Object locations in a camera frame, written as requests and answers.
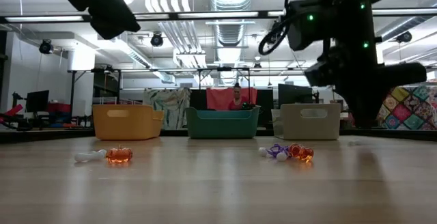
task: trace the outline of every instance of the orange translucent toy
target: orange translucent toy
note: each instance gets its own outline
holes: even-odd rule
[[[307,162],[309,162],[314,157],[313,149],[305,148],[298,144],[292,144],[288,148],[288,153],[294,158]]]
[[[118,149],[112,148],[107,152],[108,163],[125,163],[132,159],[132,150],[119,145]]]

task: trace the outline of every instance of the orange basket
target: orange basket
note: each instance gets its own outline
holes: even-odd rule
[[[93,105],[96,137],[101,140],[144,140],[158,137],[163,111],[150,105]]]

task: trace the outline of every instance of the toy pieces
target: toy pieces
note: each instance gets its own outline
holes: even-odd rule
[[[87,160],[102,160],[107,155],[106,150],[100,150],[98,152],[91,152],[91,153],[78,153],[74,155],[74,159],[76,162],[84,162]]]
[[[288,154],[286,152],[279,152],[276,155],[276,160],[278,160],[280,162],[283,162],[283,161],[287,160],[287,158],[288,158]]]
[[[261,156],[275,158],[278,161],[285,161],[290,157],[288,152],[288,146],[282,147],[278,144],[275,144],[270,149],[259,148],[258,152]]]
[[[259,148],[258,152],[259,152],[260,156],[267,156],[267,154],[268,154],[266,148]]]
[[[258,152],[261,156],[272,157],[281,162],[292,157],[298,160],[304,160],[308,163],[314,157],[313,149],[305,148],[298,144],[285,147],[275,144],[270,149],[259,148]]]
[[[314,151],[310,148],[305,148],[298,144],[292,144],[288,147],[288,152],[291,157],[309,162],[314,157]]]
[[[132,159],[132,150],[123,148],[119,145],[118,149],[110,149],[107,152],[107,161],[109,163],[126,163]]]

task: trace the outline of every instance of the beige basket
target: beige basket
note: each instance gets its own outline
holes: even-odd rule
[[[340,133],[340,104],[283,104],[274,135],[290,140],[335,140]],[[272,112],[273,120],[277,111]]]
[[[93,105],[96,137],[101,140],[144,140],[158,137],[163,111],[149,105]]]

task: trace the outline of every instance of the purple toy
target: purple toy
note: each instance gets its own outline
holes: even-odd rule
[[[274,146],[272,146],[270,149],[267,149],[267,153],[269,153],[270,155],[272,155],[273,158],[276,158],[277,154],[279,152],[283,152],[285,153],[288,157],[290,157],[290,154],[288,153],[288,148],[289,146],[280,146],[278,144],[275,144]]]

